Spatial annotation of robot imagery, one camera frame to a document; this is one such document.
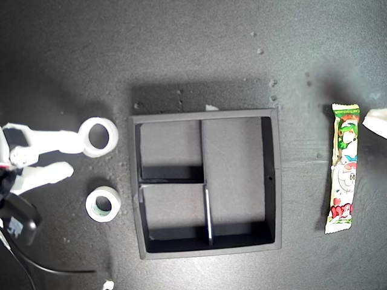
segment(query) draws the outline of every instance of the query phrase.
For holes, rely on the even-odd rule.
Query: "black device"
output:
[[[0,218],[4,222],[4,231],[23,245],[31,245],[42,218],[34,205],[21,196],[11,193],[17,170],[0,169]]]

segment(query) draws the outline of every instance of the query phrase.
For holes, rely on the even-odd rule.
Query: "snack package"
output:
[[[356,181],[358,105],[332,104],[335,116],[331,207],[325,234],[349,229],[352,225],[352,202]]]

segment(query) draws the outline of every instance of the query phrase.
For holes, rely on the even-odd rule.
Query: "cartoon character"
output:
[[[345,165],[338,164],[335,167],[335,176],[340,188],[336,190],[331,207],[332,218],[346,218],[352,213],[353,194],[356,180],[356,162]]]
[[[357,161],[357,122],[357,119],[347,116],[339,128],[338,147],[341,149],[342,164]]]
[[[346,192],[355,191],[356,167],[357,163],[351,162],[339,168],[339,184]]]

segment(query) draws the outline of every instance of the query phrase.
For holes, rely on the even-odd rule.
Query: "tape roll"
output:
[[[89,133],[91,128],[93,128],[93,126],[97,124],[105,127],[109,135],[108,144],[106,144],[105,148],[103,149],[95,148],[91,144],[90,138],[89,138]],[[87,119],[86,121],[83,122],[82,125],[80,125],[78,134],[83,139],[83,143],[85,146],[83,153],[86,156],[89,156],[91,158],[101,157],[109,153],[116,147],[117,143],[119,142],[119,131],[117,127],[112,121],[105,118],[94,117],[94,118]]]
[[[111,204],[111,210],[101,210],[97,205],[97,198],[103,196]],[[111,187],[101,186],[96,188],[86,198],[86,211],[89,216],[97,222],[109,222],[119,213],[121,199],[119,194]]]

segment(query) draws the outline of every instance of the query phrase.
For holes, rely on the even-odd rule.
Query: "compartment divider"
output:
[[[213,230],[212,230],[212,216],[211,216],[211,206],[210,206],[210,193],[207,187],[207,175],[206,175],[206,157],[204,151],[204,128],[203,120],[200,120],[200,141],[201,141],[201,158],[203,164],[203,175],[204,175],[204,206],[206,211],[206,225],[208,232],[208,243],[210,246],[213,244]]]

